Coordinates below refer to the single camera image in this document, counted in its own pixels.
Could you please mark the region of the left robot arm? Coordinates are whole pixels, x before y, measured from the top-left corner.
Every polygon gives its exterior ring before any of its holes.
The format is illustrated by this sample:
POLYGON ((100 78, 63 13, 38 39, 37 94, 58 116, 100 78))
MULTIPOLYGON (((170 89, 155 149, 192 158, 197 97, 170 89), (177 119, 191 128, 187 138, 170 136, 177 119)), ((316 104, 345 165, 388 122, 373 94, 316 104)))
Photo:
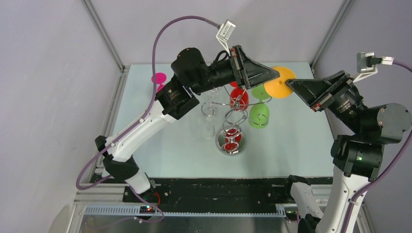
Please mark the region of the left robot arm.
POLYGON ((280 76, 278 71, 250 59, 240 45, 223 53, 223 60, 207 65, 197 48, 182 50, 171 64, 171 80, 156 92, 142 116, 115 135, 95 139, 104 156, 105 170, 113 178, 125 181, 141 202, 150 201, 154 190, 133 159, 139 146, 195 108, 200 103, 196 97, 204 92, 232 82, 248 90, 280 76))

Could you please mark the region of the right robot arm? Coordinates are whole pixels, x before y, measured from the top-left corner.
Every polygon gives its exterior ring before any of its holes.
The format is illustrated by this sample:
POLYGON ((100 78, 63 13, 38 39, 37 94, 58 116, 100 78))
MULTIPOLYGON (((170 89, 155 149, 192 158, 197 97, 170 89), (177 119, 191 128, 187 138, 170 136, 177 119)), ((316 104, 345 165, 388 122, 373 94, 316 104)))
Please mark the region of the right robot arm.
POLYGON ((402 141, 412 125, 411 112, 398 103, 367 107, 356 79, 340 71, 325 79, 289 79, 285 84, 313 111, 329 110, 352 135, 338 135, 330 154, 333 182, 321 211, 306 179, 290 176, 282 190, 285 201, 296 203, 300 233, 350 233, 369 188, 383 178, 384 147, 402 141))

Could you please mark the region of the clear wine glass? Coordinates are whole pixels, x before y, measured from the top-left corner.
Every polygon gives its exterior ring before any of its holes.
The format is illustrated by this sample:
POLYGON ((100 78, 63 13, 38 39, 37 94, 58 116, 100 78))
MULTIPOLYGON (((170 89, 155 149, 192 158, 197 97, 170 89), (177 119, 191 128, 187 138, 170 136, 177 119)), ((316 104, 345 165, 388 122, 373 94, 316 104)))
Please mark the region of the clear wine glass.
POLYGON ((220 89, 218 87, 207 91, 208 98, 206 100, 206 113, 208 115, 217 113, 218 105, 214 104, 213 102, 218 102, 219 94, 220 94, 220 89))

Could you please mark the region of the pink wine glass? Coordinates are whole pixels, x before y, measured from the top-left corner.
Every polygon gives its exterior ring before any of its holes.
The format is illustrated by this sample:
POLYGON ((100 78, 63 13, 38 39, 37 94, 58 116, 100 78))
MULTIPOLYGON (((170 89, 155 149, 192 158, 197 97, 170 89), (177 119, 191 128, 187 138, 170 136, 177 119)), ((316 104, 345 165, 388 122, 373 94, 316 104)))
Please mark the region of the pink wine glass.
POLYGON ((165 73, 158 72, 151 78, 151 80, 157 86, 156 92, 159 92, 165 86, 164 83, 167 80, 167 75, 165 73))

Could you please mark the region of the green wine glass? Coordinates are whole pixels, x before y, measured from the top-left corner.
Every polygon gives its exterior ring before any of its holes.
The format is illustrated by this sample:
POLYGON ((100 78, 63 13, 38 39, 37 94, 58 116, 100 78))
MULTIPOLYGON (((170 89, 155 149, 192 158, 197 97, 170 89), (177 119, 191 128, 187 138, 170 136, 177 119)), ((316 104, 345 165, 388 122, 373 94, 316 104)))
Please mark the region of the green wine glass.
POLYGON ((258 100, 249 112, 249 124, 257 129, 263 129, 269 125, 270 111, 267 102, 272 97, 266 92, 264 85, 259 85, 252 89, 252 96, 258 100))

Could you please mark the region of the orange wine glass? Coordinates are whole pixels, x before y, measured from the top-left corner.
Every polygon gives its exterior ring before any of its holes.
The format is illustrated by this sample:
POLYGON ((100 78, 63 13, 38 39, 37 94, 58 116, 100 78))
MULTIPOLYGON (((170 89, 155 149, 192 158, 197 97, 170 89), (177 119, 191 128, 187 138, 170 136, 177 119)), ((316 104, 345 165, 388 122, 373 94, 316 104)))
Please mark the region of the orange wine glass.
POLYGON ((296 79, 295 73, 287 67, 272 67, 275 71, 279 72, 279 77, 269 82, 266 82, 263 86, 266 93, 276 99, 284 99, 290 96, 293 91, 287 86, 287 80, 296 79))

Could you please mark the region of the chrome wine glass rack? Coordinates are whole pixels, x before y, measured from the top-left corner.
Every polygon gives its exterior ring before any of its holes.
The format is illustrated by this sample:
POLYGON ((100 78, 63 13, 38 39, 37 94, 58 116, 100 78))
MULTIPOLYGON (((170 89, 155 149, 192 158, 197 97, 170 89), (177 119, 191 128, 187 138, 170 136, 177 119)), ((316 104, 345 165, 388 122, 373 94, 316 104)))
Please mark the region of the chrome wine glass rack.
MULTIPOLYGON (((215 143, 217 149, 223 154, 234 156, 245 151, 246 148, 246 136, 242 131, 241 124, 244 122, 249 123, 249 112, 252 104, 249 102, 249 106, 244 111, 237 111, 238 104, 235 104, 235 108, 232 109, 229 105, 230 93, 226 91, 228 95, 228 102, 213 102, 218 106, 228 107, 228 111, 223 116, 222 128, 218 131, 215 129, 215 143)), ((204 115, 206 110, 206 101, 201 106, 201 113, 204 115)))

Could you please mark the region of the red wine glass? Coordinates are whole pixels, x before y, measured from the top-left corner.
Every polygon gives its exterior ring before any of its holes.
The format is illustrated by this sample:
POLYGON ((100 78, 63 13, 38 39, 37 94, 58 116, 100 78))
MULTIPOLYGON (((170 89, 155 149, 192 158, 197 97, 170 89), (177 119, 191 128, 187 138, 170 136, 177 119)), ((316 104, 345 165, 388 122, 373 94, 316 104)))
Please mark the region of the red wine glass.
POLYGON ((230 93, 230 107, 234 109, 235 104, 238 104, 237 111, 246 110, 249 106, 249 96, 247 91, 239 88, 236 82, 231 82, 230 85, 234 88, 230 93))

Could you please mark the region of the clear champagne flute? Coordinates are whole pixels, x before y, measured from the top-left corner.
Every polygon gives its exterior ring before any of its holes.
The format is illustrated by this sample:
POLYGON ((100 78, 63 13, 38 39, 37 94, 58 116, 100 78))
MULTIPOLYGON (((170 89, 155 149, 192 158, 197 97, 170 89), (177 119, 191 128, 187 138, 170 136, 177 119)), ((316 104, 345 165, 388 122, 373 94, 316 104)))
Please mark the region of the clear champagne flute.
POLYGON ((216 110, 206 109, 203 116, 202 135, 205 139, 212 139, 215 134, 216 110))

